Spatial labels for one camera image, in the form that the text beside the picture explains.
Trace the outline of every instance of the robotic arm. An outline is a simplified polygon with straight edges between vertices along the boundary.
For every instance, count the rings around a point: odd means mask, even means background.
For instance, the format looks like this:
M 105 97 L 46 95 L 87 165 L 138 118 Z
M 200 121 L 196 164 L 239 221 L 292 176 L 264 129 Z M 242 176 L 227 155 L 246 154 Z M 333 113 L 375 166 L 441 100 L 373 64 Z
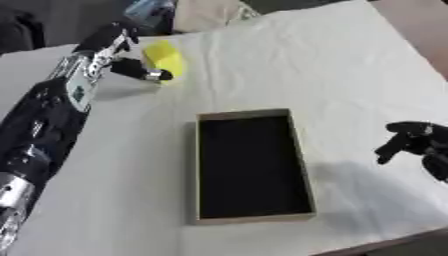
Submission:
M 76 143 L 102 69 L 138 42 L 122 22 L 104 26 L 34 85 L 0 125 L 0 255 L 6 255 L 47 182 Z
M 422 163 L 434 178 L 448 182 L 448 128 L 425 122 L 400 122 L 386 126 L 395 135 L 375 153 L 378 163 L 388 163 L 405 151 L 423 156 Z

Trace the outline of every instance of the white fabric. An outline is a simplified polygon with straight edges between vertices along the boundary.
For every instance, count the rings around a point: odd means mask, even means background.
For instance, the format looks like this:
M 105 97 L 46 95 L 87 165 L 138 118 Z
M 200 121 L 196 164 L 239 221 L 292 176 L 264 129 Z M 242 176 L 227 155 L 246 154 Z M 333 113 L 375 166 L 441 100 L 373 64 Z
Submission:
M 448 224 L 448 188 L 418 157 L 375 163 L 373 150 L 391 136 L 386 123 L 448 125 L 448 95 L 443 78 L 367 2 L 170 40 L 188 74 L 156 93 L 106 75 L 85 131 L 11 255 L 297 256 Z M 71 48 L 2 57 L 1 113 Z M 317 216 L 185 225 L 186 124 L 197 113 L 277 107 L 292 110 Z

